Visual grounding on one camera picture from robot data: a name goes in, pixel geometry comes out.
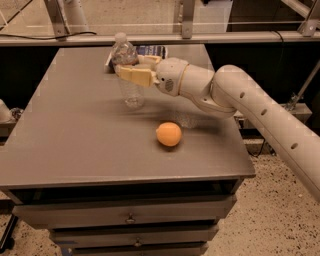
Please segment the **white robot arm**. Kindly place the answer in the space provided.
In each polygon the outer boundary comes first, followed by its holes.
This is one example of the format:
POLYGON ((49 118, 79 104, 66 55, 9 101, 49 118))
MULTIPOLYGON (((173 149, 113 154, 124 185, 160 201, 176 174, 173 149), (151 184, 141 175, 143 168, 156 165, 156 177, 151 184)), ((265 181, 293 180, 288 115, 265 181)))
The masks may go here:
POLYGON ((308 192, 320 201, 320 137, 275 102, 245 71, 224 65, 216 71, 178 58, 141 56, 136 65, 118 64, 119 78, 190 100, 217 118, 242 113, 308 192))

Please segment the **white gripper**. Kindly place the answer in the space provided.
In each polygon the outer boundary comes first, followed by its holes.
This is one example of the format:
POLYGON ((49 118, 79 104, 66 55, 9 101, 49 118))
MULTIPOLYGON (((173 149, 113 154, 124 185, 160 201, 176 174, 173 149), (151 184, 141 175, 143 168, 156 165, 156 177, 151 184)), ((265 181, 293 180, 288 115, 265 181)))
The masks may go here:
POLYGON ((156 55, 139 55, 138 65, 117 65, 115 72, 122 80, 142 87, 156 85, 164 94, 179 95, 180 83, 188 62, 178 58, 162 60, 156 55))

